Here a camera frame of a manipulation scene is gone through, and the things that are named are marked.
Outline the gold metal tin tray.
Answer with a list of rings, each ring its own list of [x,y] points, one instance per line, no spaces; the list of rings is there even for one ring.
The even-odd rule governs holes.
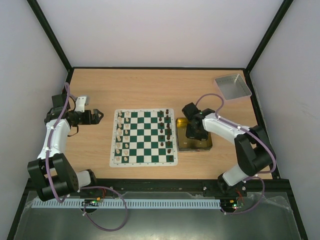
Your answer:
[[[208,139],[200,141],[186,137],[187,125],[189,121],[186,118],[177,118],[175,120],[177,149],[179,152],[208,152],[213,147],[211,134]]]

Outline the green white chess board mat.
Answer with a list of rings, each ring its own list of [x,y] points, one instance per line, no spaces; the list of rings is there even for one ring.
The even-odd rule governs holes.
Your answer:
[[[109,166],[173,167],[178,164],[173,108],[116,109]]]

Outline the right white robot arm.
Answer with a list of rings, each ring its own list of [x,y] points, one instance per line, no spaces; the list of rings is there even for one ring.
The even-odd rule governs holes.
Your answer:
[[[276,154],[262,127],[236,124],[210,108],[201,111],[192,102],[184,106],[182,113],[189,121],[185,134],[187,138],[205,141],[209,133],[213,133],[235,147],[237,163],[217,179],[218,191],[222,195],[229,196],[240,182],[265,173],[263,169],[268,166],[272,166],[268,173],[275,170]]]

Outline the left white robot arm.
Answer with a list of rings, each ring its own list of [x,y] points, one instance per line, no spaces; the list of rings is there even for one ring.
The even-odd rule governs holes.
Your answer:
[[[71,128],[80,125],[97,125],[103,118],[98,109],[88,110],[89,97],[71,97],[70,107],[67,94],[52,96],[52,108],[44,119],[46,136],[37,159],[30,161],[27,170],[38,197],[42,201],[64,198],[82,187],[94,186],[97,178],[91,169],[76,172],[65,156]]]

